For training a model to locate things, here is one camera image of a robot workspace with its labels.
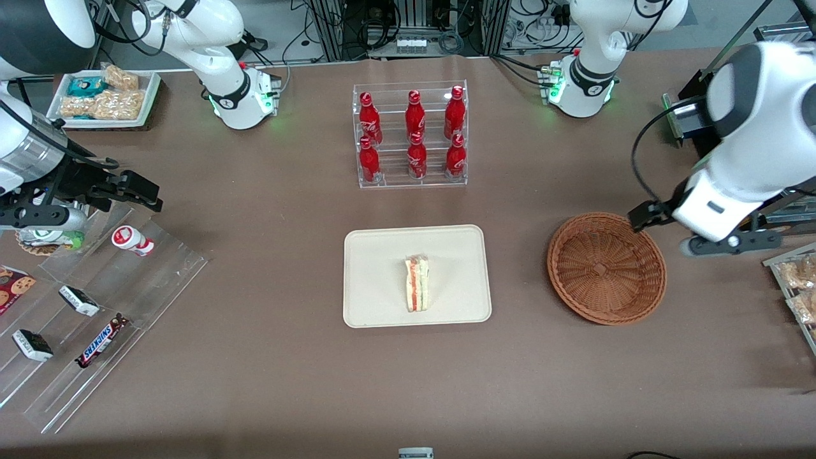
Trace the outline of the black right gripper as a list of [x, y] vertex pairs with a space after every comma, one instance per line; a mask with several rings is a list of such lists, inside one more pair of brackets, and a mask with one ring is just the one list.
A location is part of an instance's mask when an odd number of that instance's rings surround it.
[[43, 179], [43, 203], [59, 205], [62, 201], [79, 201], [110, 209], [111, 201], [134, 203], [158, 213], [163, 209], [159, 186], [135, 171], [125, 170], [115, 175], [75, 159], [62, 159]]

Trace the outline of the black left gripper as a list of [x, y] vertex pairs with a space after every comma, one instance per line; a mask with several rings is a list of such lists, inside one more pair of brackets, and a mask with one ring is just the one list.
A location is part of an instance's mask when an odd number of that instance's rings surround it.
[[641, 232], [651, 224], [652, 226], [667, 226], [676, 222], [673, 213], [680, 203], [681, 198], [671, 198], [667, 201], [644, 201], [627, 213], [632, 231]]

